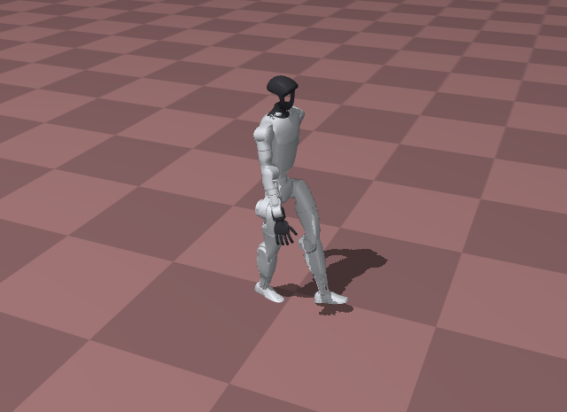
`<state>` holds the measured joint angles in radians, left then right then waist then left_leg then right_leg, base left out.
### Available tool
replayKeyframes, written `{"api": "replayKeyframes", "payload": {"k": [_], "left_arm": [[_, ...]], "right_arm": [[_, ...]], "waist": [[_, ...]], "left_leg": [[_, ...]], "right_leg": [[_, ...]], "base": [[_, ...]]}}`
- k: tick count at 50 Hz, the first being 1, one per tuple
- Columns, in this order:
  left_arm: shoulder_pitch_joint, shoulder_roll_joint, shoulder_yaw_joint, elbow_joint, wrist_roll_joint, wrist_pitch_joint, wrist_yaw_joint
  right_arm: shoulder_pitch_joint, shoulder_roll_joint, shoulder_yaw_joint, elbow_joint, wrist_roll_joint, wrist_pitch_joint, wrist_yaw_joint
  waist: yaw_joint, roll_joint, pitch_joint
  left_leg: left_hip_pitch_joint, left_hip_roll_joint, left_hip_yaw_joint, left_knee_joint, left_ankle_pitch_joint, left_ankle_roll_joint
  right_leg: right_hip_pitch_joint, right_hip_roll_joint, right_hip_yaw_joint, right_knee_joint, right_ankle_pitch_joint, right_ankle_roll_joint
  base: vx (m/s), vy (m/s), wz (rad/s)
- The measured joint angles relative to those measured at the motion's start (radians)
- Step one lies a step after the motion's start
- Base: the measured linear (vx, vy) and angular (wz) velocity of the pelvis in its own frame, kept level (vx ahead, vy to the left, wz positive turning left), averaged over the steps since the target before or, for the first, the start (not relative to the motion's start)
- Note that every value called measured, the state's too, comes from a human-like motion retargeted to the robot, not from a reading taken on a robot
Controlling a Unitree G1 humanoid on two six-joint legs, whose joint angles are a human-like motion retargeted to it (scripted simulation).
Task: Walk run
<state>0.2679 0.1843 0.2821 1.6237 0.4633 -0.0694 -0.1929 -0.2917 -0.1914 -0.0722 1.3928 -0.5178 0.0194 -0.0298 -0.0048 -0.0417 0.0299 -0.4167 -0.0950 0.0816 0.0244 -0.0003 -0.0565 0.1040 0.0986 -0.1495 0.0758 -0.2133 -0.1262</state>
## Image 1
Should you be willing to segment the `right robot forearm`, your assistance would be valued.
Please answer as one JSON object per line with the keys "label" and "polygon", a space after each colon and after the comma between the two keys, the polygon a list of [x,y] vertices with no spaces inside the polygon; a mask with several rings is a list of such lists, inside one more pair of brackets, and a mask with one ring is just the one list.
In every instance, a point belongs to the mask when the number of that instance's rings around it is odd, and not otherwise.
{"label": "right robot forearm", "polygon": [[279,197],[278,182],[273,181],[272,172],[265,168],[262,171],[262,184],[264,189],[267,191],[269,200],[269,205],[272,208],[272,213],[274,218],[283,217],[282,214],[282,199]]}

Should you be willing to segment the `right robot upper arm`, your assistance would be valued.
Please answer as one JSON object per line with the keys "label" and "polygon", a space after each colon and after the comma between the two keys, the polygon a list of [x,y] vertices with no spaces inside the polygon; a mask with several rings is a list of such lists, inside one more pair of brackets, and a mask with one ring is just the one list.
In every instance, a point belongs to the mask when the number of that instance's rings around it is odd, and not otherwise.
{"label": "right robot upper arm", "polygon": [[260,162],[261,175],[265,168],[268,168],[273,175],[273,180],[275,180],[280,172],[276,166],[271,164],[272,160],[272,145],[271,142],[274,138],[274,131],[272,123],[265,122],[259,125],[253,133],[253,138],[257,144],[258,156]]}

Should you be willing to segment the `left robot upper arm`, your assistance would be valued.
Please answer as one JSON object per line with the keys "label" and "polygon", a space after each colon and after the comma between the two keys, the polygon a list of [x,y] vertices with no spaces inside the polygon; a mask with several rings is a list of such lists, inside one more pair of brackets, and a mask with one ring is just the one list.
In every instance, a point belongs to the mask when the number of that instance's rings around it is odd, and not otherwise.
{"label": "left robot upper arm", "polygon": [[[295,111],[298,112],[298,114],[299,114],[299,125],[300,125],[300,123],[301,123],[302,120],[304,119],[305,112],[302,111],[301,109],[299,109],[298,107],[294,106],[294,105],[292,106],[292,109],[294,109]],[[298,144],[299,144],[299,140],[298,140]]]}

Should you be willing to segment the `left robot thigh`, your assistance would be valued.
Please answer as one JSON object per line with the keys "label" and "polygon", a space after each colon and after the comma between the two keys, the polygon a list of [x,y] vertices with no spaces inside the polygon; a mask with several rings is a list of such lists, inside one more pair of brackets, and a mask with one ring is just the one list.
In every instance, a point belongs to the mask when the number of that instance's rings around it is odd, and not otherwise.
{"label": "left robot thigh", "polygon": [[306,182],[292,179],[293,188],[290,198],[295,198],[295,210],[306,234],[299,239],[299,248],[305,253],[316,248],[316,240],[320,238],[320,221],[313,195]]}

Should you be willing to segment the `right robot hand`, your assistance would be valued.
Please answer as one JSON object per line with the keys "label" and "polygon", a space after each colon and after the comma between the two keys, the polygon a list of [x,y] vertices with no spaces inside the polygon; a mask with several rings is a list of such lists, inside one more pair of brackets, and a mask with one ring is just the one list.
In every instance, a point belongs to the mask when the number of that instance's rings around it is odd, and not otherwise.
{"label": "right robot hand", "polygon": [[[293,241],[291,239],[291,235],[289,233],[290,230],[293,232],[293,234],[295,236],[297,236],[298,234],[290,225],[288,225],[288,222],[284,220],[285,219],[284,209],[282,207],[281,207],[281,209],[282,209],[283,217],[279,217],[279,218],[274,218],[272,210],[271,210],[271,213],[272,213],[272,216],[273,216],[273,221],[276,222],[275,227],[274,227],[274,232],[276,234],[276,243],[279,245],[279,240],[278,240],[278,235],[279,235],[281,244],[284,245],[284,241],[285,241],[285,243],[287,245],[289,245],[288,240],[287,240],[287,236],[288,236],[290,242],[293,243]],[[287,234],[287,236],[286,236],[286,234]],[[284,237],[284,241],[283,241],[283,237]]]}

